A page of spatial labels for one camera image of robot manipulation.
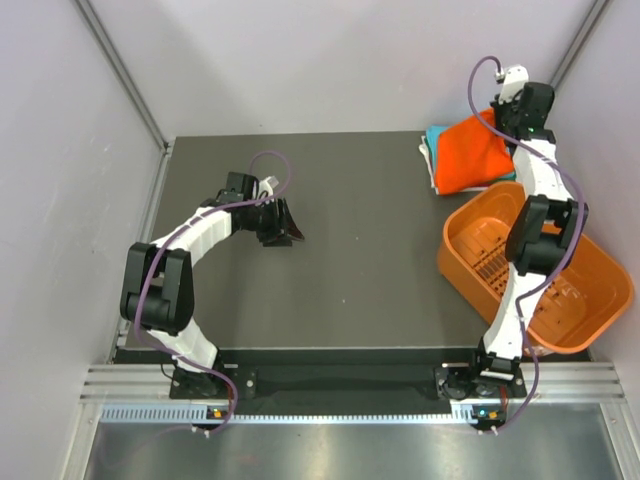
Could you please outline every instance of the white wall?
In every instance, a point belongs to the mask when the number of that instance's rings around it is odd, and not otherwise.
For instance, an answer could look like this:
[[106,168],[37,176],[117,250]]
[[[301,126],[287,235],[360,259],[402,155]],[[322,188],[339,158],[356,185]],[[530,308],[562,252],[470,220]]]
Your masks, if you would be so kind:
[[[175,137],[456,122],[478,58],[550,79],[592,0],[92,2]],[[477,92],[491,98],[490,75]]]
[[[588,233],[640,279],[640,2],[615,0],[556,97],[558,158],[583,185]],[[612,359],[640,425],[640,307],[596,342]]]
[[69,0],[0,15],[0,476],[53,478],[160,153]]

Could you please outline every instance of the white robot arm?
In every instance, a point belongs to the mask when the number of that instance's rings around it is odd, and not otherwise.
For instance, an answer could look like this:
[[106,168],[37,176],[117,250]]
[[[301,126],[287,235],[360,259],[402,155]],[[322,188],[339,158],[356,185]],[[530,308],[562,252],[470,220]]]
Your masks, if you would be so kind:
[[[507,239],[509,280],[496,318],[481,341],[480,356],[484,358],[479,359],[477,372],[481,377],[509,382],[517,372],[523,346],[516,299],[541,285],[566,252],[567,239],[577,228],[577,204],[559,173],[548,165],[556,163],[555,138],[544,128],[553,89],[529,82],[521,65],[508,68],[497,79],[503,86],[492,103],[496,127],[546,157],[509,146],[516,180],[523,185],[527,201]],[[545,223],[554,223],[560,232],[543,233]],[[540,291],[521,301],[525,330],[543,294]]]
[[[238,230],[256,232],[265,246],[291,246],[292,240],[304,240],[284,199],[244,207],[232,205],[271,196],[277,184],[275,177],[258,182],[251,175],[230,173],[226,188],[217,198],[205,201],[173,232],[150,244],[136,243],[129,249],[120,312],[133,321],[151,259],[176,232],[185,225],[189,227],[171,241],[164,253],[157,272],[158,284],[149,289],[141,320],[142,327],[151,336],[177,353],[174,359],[179,368],[202,373],[182,359],[211,368],[218,354],[217,347],[207,340],[193,318],[192,268],[195,264],[218,242]],[[225,205],[229,205],[228,210],[224,209]],[[212,212],[216,207],[222,209]]]

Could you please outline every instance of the orange plastic basket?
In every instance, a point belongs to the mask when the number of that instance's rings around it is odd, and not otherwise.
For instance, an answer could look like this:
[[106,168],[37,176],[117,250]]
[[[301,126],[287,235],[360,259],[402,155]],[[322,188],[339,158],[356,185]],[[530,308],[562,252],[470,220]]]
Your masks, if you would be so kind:
[[[438,268],[488,323],[507,285],[504,247],[523,204],[520,184],[500,182],[467,202],[444,225]],[[529,326],[536,352],[584,350],[632,298],[633,285],[624,268],[583,234],[570,266],[536,308]]]

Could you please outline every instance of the orange cloth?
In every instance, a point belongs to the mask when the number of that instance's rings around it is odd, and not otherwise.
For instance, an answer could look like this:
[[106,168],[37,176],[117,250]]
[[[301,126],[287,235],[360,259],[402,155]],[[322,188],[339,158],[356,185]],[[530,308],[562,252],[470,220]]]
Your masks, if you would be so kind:
[[[480,115],[495,126],[493,109]],[[438,137],[435,184],[441,195],[482,185],[513,172],[504,140],[473,115]]]

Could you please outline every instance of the metal bar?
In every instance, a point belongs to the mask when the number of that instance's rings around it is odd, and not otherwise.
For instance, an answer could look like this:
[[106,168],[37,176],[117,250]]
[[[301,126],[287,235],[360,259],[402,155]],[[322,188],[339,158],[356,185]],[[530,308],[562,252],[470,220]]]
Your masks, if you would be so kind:
[[59,475],[60,480],[83,480],[85,478],[101,415],[101,405],[80,405],[78,407],[75,432]]
[[[168,165],[173,153],[173,145],[174,142],[171,142],[162,154],[153,184],[149,190],[149,196],[144,209],[144,216],[142,218],[142,223],[140,224],[140,230],[138,231],[138,239],[140,239],[141,242],[148,242],[151,240],[151,233],[153,232],[153,226],[156,221],[156,216],[158,215],[160,198],[162,197],[162,189],[164,188],[164,182],[167,179]],[[118,327],[114,334],[111,349],[109,350],[108,358],[110,359],[115,355],[116,348],[124,347],[127,341],[127,336],[129,335],[129,328],[131,326],[131,323],[120,318],[120,315],[116,317],[116,322]]]
[[109,65],[115,73],[116,78],[124,88],[127,96],[133,103],[134,108],[147,127],[149,134],[153,137],[153,140],[163,151],[166,150],[168,143],[162,135],[160,127],[153,118],[153,115],[151,114],[149,107],[142,98],[138,87],[131,77],[131,74],[127,70],[127,67],[118,54],[117,49],[109,38],[109,34],[105,30],[100,17],[98,17],[98,14],[93,8],[93,5],[91,5],[91,2],[89,0],[71,1],[77,7],[80,16],[89,27],[89,30],[95,38],[98,46],[102,50],[102,53],[104,53],[107,61],[109,62]]
[[[525,385],[533,382],[533,365],[522,365]],[[166,367],[171,375],[173,366]],[[158,365],[95,365],[89,369],[82,390],[85,403],[175,403],[169,399],[169,379]],[[498,399],[467,399],[452,404],[479,405]],[[522,399],[511,399],[513,403]],[[205,403],[211,401],[183,403]],[[624,392],[611,363],[542,363],[534,403],[623,403]]]
[[569,73],[569,70],[578,58],[578,55],[586,45],[587,40],[589,40],[589,37],[610,4],[611,0],[595,0],[591,5],[591,8],[585,16],[582,25],[580,25],[576,36],[571,41],[569,48],[562,57],[562,60],[560,60],[558,67],[551,77],[551,81],[549,83],[554,89],[557,90],[564,82],[567,73]]
[[[522,376],[527,390],[533,384],[534,366],[522,364]],[[522,403],[524,398],[511,398],[510,403]],[[533,404],[548,403],[625,403],[624,391],[612,363],[567,362],[541,363],[538,389]],[[497,398],[469,398],[452,404],[494,405]]]
[[[208,405],[106,405],[100,419],[103,423],[174,423],[217,424],[221,419],[207,418]],[[420,415],[234,415],[233,424],[279,425],[444,425],[477,423],[473,408],[455,405],[451,413]]]
[[600,406],[624,480],[640,479],[640,435],[629,405]]

